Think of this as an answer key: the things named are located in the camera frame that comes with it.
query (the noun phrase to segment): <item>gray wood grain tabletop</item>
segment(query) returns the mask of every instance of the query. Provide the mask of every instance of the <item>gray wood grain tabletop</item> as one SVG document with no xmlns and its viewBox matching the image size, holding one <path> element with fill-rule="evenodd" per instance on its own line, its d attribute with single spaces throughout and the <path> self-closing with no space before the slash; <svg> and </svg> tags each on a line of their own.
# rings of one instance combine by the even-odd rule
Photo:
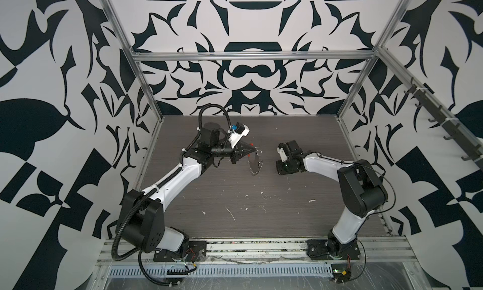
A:
<svg viewBox="0 0 483 290">
<path fill-rule="evenodd" d="M 219 168 L 211 166 L 173 200 L 165 213 L 166 226 L 192 238 L 326 236 L 344 209 L 338 182 L 311 172 L 278 175 L 275 161 L 280 159 L 278 144 L 290 140 L 304 151 L 352 160 L 335 117 L 231 117 L 232 124 L 237 121 L 250 128 L 243 140 L 262 150 L 260 173 L 250 174 L 246 158 L 235 165 L 223 159 Z M 224 117 L 203 117 L 206 122 L 227 128 Z M 165 118 L 142 188 L 178 163 L 196 127 L 197 117 Z M 359 235 L 386 233 L 374 216 Z"/>
</svg>

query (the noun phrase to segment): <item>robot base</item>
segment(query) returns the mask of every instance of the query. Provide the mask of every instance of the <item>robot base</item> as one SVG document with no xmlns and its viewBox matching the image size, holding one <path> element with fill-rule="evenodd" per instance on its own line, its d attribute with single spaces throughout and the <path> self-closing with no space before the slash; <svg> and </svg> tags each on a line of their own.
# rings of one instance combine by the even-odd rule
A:
<svg viewBox="0 0 483 290">
<path fill-rule="evenodd" d="M 176 262 L 176 261 L 186 261 L 195 262 L 201 256 L 206 256 L 206 242 L 205 241 L 190 241 L 189 236 L 180 231 L 178 232 L 184 234 L 183 243 L 177 251 L 169 251 L 162 249 L 154 252 L 154 262 Z"/>
<path fill-rule="evenodd" d="M 346 260 L 349 256 L 352 260 L 359 259 L 359 246 L 357 241 L 346 244 L 339 253 L 328 251 L 327 240 L 307 240 L 307 256 L 313 261 Z"/>
</svg>

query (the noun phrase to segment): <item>damask pattern wallpaper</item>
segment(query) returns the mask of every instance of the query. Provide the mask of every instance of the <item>damask pattern wallpaper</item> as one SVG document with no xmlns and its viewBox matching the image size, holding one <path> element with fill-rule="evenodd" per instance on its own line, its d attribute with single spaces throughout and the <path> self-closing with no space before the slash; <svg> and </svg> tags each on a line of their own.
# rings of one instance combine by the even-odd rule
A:
<svg viewBox="0 0 483 290">
<path fill-rule="evenodd" d="M 387 47 L 483 138 L 483 0 L 413 0 Z M 389 211 L 435 287 L 482 287 L 483 172 L 378 61 L 344 116 L 355 150 L 395 186 Z M 390 192 L 389 206 L 393 201 Z"/>
<path fill-rule="evenodd" d="M 112 0 L 136 52 L 371 50 L 398 0 Z M 336 114 L 364 65 L 345 60 L 144 62 L 165 115 Z"/>
<path fill-rule="evenodd" d="M 82 289 L 156 118 L 99 0 L 0 15 L 1 288 Z"/>
</svg>

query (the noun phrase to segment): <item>ventilated metal panel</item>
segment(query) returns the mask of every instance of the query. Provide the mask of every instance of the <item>ventilated metal panel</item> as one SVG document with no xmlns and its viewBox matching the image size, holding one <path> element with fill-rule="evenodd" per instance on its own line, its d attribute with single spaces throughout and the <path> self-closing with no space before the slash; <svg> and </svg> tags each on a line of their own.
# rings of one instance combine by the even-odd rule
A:
<svg viewBox="0 0 483 290">
<path fill-rule="evenodd" d="M 184 271 L 183 265 L 147 265 L 149 275 L 165 277 L 166 270 Z M 136 265 L 113 266 L 111 278 L 136 278 L 142 276 Z M 332 277 L 330 264 L 216 264 L 198 265 L 190 277 L 264 277 L 264 276 L 319 276 Z M 186 275 L 169 275 L 169 277 L 186 277 Z"/>
</svg>

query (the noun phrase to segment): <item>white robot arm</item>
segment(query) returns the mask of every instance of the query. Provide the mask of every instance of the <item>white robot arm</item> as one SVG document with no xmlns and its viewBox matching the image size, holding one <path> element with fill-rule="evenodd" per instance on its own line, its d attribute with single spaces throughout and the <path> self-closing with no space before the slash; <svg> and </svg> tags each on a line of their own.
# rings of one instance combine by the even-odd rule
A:
<svg viewBox="0 0 483 290">
<path fill-rule="evenodd" d="M 319 153 L 303 153 L 295 140 L 279 144 L 277 152 L 281 158 L 277 161 L 279 174 L 316 172 L 340 183 L 344 211 L 329 232 L 327 245 L 307 251 L 314 260 L 327 254 L 339 257 L 343 251 L 355 245 L 357 232 L 366 218 L 387 202 L 384 186 L 366 160 L 352 162 Z"/>
<path fill-rule="evenodd" d="M 216 123 L 202 126 L 202 113 L 209 107 L 218 107 L 224 112 L 228 121 L 228 132 L 220 129 L 220 125 Z M 248 127 L 239 123 L 231 125 L 228 113 L 222 106 L 210 104 L 203 107 L 198 120 L 198 133 L 190 145 L 183 149 L 180 163 L 153 185 L 141 192 L 131 190 L 124 196 L 111 251 L 115 261 L 139 250 L 151 252 L 154 249 L 169 250 L 177 258 L 184 257 L 188 236 L 164 225 L 164 212 L 168 205 L 209 166 L 218 167 L 214 164 L 214 158 L 230 157 L 232 164 L 235 164 L 255 151 L 253 146 L 240 141 L 249 133 Z M 226 135 L 222 140 L 220 133 Z M 136 248 L 119 256 L 117 246 L 121 238 Z"/>
</svg>

